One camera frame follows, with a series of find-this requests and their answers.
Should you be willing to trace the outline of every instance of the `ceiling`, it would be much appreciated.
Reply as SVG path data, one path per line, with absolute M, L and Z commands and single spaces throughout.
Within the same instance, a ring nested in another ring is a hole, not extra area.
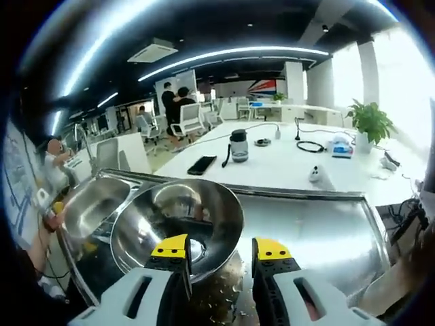
M 239 80 L 282 77 L 283 63 L 290 59 L 262 57 L 306 58 L 311 61 L 303 61 L 305 69 L 330 58 L 282 50 L 225 54 L 179 65 L 138 82 L 156 69 L 199 54 L 247 46 L 299 47 L 332 54 L 352 41 L 364 43 L 370 34 L 394 24 L 392 17 L 367 0 L 43 2 L 34 12 L 22 12 L 32 16 L 33 32 L 27 42 L 36 35 L 20 66 L 22 120 L 31 134 L 44 133 L 41 124 L 50 112 L 66 112 L 62 124 L 78 111 L 95 115 L 108 105 L 149 96 L 155 81 L 194 65 L 220 61 L 196 68 L 198 78 L 218 83 L 237 80 L 225 78 L 234 73 Z M 38 24 L 56 8 L 35 34 Z M 18 37 L 25 41 L 26 35 Z M 178 51 L 153 63 L 127 62 L 155 37 L 171 42 Z M 262 59 L 231 60 L 252 56 Z M 117 97 L 94 109 L 114 92 Z

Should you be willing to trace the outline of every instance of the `stainless steel sink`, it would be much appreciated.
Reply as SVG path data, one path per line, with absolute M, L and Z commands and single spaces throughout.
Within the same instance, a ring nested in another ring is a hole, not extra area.
M 73 239 L 85 239 L 129 194 L 129 184 L 111 178 L 95 179 L 75 189 L 65 205 L 65 231 Z

